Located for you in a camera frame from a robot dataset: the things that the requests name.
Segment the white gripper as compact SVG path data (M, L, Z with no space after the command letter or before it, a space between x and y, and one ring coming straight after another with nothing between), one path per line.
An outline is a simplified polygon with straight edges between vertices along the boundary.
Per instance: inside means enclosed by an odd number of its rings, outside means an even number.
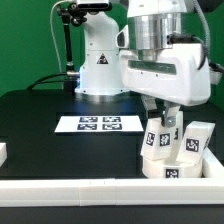
M121 49L119 62L124 86L140 94L147 118L159 116L155 98L164 100L162 115L164 127L176 125L180 105L204 104L211 96L211 85L218 84L221 77L217 65L211 63L202 42L180 42L178 35L169 35L171 47L160 50L154 61L140 59L136 50L130 49L128 27L116 36Z

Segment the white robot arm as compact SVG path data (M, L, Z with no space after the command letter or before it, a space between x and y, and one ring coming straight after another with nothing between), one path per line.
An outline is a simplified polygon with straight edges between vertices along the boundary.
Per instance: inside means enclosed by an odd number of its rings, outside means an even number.
M209 60L209 41L181 32L182 15L199 12L197 0L128 0L127 25L109 33L109 26L92 19L87 31L83 86L91 93L113 68L117 79L134 92L162 99L163 124L176 122L179 108L205 103L224 67Z

